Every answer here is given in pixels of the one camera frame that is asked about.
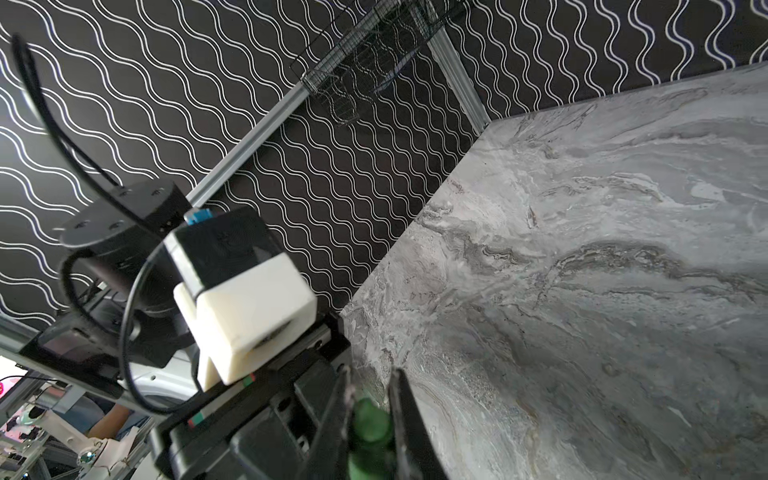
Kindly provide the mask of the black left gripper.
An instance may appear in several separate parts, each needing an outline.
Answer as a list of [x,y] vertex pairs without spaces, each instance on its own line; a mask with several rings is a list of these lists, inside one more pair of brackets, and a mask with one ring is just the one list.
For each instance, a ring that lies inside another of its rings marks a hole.
[[291,479],[308,457],[342,368],[343,320],[327,314],[230,386],[194,395],[150,434],[167,479]]

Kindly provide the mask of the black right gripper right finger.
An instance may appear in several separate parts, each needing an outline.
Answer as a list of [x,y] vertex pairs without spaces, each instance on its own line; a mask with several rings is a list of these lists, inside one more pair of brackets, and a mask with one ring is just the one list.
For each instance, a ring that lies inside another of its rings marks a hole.
[[442,479],[448,476],[435,452],[405,371],[394,368],[388,385],[394,429],[395,478]]

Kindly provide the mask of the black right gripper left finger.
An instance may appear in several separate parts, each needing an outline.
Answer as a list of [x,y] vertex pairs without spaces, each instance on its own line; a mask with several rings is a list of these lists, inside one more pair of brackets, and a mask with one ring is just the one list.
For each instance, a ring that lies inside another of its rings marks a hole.
[[328,406],[307,459],[297,479],[348,479],[350,421],[355,405],[355,387],[349,366],[342,366]]

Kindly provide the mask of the green pen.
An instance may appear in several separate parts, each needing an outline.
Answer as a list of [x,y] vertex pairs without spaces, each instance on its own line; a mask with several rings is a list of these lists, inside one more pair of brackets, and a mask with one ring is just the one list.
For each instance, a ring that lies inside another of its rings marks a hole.
[[359,400],[349,433],[350,479],[394,478],[394,427],[390,414],[371,399]]

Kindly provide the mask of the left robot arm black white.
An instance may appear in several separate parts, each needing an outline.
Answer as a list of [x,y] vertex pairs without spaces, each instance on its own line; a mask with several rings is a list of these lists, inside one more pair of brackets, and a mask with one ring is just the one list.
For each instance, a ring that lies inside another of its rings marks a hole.
[[114,189],[59,231],[70,308],[20,350],[158,423],[169,479],[344,479],[349,344],[259,215],[174,183]]

